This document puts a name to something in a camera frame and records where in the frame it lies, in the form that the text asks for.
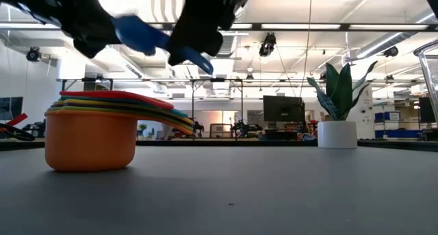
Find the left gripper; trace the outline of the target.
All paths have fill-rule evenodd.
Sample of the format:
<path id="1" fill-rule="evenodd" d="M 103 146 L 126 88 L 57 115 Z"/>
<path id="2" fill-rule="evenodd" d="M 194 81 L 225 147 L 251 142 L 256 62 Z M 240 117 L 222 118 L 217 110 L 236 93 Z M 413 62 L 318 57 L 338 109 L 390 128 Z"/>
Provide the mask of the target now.
<path id="1" fill-rule="evenodd" d="M 0 0 L 41 23 L 68 26 L 76 50 L 94 58 L 108 45 L 121 43 L 112 16 L 98 0 Z"/>

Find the small blue measuring cup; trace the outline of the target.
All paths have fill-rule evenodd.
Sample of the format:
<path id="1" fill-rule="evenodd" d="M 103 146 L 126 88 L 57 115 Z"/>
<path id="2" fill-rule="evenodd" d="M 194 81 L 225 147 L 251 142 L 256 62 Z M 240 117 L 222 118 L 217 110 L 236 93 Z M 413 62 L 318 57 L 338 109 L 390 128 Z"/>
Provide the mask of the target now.
<path id="1" fill-rule="evenodd" d="M 206 74 L 212 75 L 214 68 L 210 61 L 191 47 L 170 47 L 170 36 L 162 30 L 150 26 L 136 15 L 127 15 L 111 19 L 115 34 L 122 44 L 129 48 L 153 55 L 159 48 L 169 53 L 168 64 L 171 66 L 185 61 L 197 65 Z"/>

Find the red measuring cup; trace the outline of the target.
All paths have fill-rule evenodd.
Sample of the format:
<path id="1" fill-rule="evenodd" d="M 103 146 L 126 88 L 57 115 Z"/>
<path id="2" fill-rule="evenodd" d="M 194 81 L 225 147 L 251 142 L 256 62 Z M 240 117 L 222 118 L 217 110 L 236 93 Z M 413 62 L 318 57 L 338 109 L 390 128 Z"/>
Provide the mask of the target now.
<path id="1" fill-rule="evenodd" d="M 132 101 L 140 101 L 152 106 L 171 110 L 174 106 L 171 103 L 162 101 L 160 99 L 147 97 L 132 92 L 125 92 L 119 90 L 98 90 L 98 91 L 61 91 L 61 96 L 72 97 L 94 97 L 94 98 L 108 98 L 108 99 L 126 99 Z"/>

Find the purple measuring cup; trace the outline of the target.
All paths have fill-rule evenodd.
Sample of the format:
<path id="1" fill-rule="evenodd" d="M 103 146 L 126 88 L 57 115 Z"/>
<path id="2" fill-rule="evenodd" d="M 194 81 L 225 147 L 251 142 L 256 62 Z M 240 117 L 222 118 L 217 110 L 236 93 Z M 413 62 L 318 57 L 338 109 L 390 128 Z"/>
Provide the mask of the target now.
<path id="1" fill-rule="evenodd" d="M 132 106 L 116 106 L 116 105 L 101 105 L 94 103 L 73 103 L 69 101 L 62 101 L 61 103 L 55 102 L 50 110 L 56 110 L 60 108 L 71 110 L 87 110 L 87 111 L 99 111 L 99 112 L 115 112 L 121 114 L 133 114 L 138 116 L 148 116 L 157 119 L 169 121 L 171 123 L 180 123 L 192 127 L 194 122 L 187 118 L 175 115 L 171 112 L 158 108 L 135 108 Z"/>

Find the large orange measuring cup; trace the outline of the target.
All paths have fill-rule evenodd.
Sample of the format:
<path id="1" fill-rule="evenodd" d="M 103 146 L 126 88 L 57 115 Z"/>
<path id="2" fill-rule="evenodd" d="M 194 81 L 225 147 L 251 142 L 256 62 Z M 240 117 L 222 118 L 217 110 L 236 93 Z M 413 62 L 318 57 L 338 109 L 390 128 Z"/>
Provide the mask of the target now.
<path id="1" fill-rule="evenodd" d="M 157 121 L 192 133 L 193 121 L 156 112 L 48 110 L 45 161 L 56 171 L 91 172 L 126 167 L 134 158 L 138 121 Z"/>

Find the black background robot rig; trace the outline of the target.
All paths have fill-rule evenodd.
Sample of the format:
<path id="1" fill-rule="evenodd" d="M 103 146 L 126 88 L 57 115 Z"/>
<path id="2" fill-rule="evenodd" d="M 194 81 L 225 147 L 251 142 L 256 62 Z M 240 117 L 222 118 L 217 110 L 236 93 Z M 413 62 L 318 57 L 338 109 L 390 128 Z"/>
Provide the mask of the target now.
<path id="1" fill-rule="evenodd" d="M 234 138 L 258 138 L 262 132 L 262 126 L 246 124 L 243 120 L 238 120 L 231 126 L 231 135 Z"/>
<path id="2" fill-rule="evenodd" d="M 32 134 L 36 138 L 44 138 L 46 131 L 46 120 L 44 120 L 43 122 L 28 124 L 23 128 L 23 131 Z"/>

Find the black desk monitor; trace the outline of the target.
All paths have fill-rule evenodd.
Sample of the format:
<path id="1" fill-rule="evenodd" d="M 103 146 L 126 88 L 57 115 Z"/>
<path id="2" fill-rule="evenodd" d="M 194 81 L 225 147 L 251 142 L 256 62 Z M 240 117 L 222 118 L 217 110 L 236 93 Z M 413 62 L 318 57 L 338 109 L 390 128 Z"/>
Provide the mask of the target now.
<path id="1" fill-rule="evenodd" d="M 301 97 L 263 96 L 265 122 L 304 122 L 305 104 Z"/>

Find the red bar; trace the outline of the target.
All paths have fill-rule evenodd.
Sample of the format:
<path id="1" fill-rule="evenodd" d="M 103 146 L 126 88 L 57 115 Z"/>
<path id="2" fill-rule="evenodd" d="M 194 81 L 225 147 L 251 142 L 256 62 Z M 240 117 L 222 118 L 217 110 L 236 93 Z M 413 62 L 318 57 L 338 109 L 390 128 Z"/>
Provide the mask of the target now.
<path id="1" fill-rule="evenodd" d="M 8 121 L 6 125 L 9 126 L 15 126 L 19 124 L 20 122 L 24 121 L 28 116 L 25 113 L 22 113 L 18 115 L 17 117 L 13 118 L 12 120 Z"/>

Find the black curved tool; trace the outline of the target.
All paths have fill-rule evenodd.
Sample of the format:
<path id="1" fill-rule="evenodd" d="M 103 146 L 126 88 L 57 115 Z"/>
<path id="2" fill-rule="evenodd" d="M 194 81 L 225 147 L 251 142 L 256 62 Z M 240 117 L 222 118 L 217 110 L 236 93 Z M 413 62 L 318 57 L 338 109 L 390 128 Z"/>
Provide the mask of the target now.
<path id="1" fill-rule="evenodd" d="M 6 133 L 9 137 L 15 138 L 17 140 L 21 140 L 21 141 L 35 140 L 35 137 L 32 134 L 22 129 L 4 123 L 0 123 L 0 131 Z"/>

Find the white plant pot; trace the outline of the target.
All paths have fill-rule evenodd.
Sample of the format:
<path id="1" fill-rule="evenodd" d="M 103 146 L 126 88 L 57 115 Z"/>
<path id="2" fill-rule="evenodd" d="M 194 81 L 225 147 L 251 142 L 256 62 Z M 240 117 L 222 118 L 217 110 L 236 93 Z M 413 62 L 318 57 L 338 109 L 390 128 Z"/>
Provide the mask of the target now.
<path id="1" fill-rule="evenodd" d="M 318 123 L 318 147 L 327 149 L 357 148 L 357 126 L 354 121 Z"/>

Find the blue storage bin row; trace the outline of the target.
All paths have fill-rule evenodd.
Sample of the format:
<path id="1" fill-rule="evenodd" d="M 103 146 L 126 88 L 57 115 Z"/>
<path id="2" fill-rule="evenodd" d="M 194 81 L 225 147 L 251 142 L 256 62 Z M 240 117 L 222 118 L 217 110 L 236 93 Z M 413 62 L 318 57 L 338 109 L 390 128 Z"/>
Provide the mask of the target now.
<path id="1" fill-rule="evenodd" d="M 375 138 L 419 138 L 422 132 L 416 129 L 376 130 Z"/>

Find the clear glass pitcher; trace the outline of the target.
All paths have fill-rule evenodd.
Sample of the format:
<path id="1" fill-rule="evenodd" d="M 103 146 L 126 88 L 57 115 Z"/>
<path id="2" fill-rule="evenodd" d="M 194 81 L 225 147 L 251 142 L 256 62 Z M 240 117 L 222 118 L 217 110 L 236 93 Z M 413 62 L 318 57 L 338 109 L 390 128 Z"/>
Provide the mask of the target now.
<path id="1" fill-rule="evenodd" d="M 413 54 L 419 58 L 430 103 L 438 122 L 438 38 L 417 48 Z"/>

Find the black monitor by shelves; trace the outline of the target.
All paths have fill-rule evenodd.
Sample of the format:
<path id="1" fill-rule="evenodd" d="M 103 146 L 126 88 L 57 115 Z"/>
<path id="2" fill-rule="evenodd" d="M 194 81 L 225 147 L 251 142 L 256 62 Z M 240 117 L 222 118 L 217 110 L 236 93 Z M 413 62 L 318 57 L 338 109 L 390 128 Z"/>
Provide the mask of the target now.
<path id="1" fill-rule="evenodd" d="M 419 98 L 420 121 L 421 123 L 435 123 L 435 114 L 433 107 L 428 97 Z"/>

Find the black metal frame stand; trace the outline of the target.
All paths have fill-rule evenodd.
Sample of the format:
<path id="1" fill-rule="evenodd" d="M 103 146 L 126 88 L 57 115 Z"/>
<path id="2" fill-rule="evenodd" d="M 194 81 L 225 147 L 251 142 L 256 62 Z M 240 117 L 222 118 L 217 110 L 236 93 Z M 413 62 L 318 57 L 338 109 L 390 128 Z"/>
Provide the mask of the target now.
<path id="1" fill-rule="evenodd" d="M 240 78 L 192 79 L 190 115 L 193 139 L 235 138 L 232 127 L 244 121 L 244 82 Z"/>
<path id="2" fill-rule="evenodd" d="M 83 77 L 81 79 L 56 79 L 61 83 L 61 91 L 95 91 L 113 90 L 114 80 L 111 78 Z"/>

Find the dark wall screen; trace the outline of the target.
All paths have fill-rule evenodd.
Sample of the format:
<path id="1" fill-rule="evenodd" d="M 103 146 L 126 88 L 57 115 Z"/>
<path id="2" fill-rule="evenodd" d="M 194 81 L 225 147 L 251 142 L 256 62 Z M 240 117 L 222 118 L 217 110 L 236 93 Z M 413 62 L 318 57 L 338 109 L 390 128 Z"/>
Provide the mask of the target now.
<path id="1" fill-rule="evenodd" d="M 22 114 L 23 97 L 0 98 L 0 121 L 10 121 Z"/>

